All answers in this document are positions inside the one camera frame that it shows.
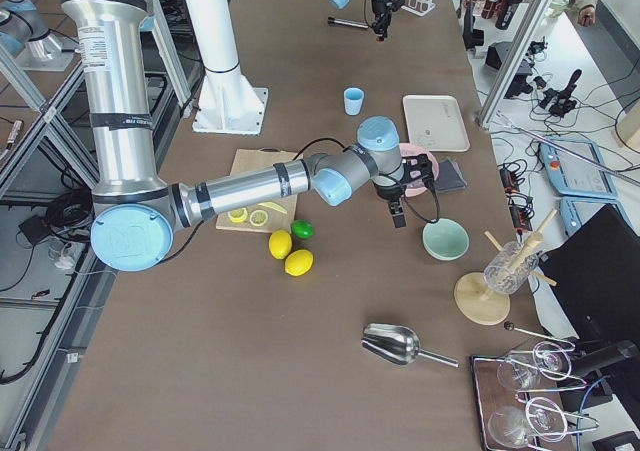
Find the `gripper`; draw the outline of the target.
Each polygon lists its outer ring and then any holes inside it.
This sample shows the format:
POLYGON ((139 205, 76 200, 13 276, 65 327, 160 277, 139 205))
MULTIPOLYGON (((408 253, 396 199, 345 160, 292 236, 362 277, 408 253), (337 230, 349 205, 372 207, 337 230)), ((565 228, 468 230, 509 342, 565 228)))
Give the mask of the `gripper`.
POLYGON ((391 175, 385 178, 391 180, 389 185, 375 184, 376 194, 388 201, 388 208, 392 217, 393 225, 396 229, 406 226, 406 218, 401 203, 401 198, 415 196, 429 190, 436 195, 436 160, 428 154, 421 153, 402 158, 402 176, 399 179, 391 175))
POLYGON ((388 37, 388 15, 398 11, 403 4, 404 0, 371 0, 371 9, 375 17, 373 31, 378 41, 384 41, 388 37))

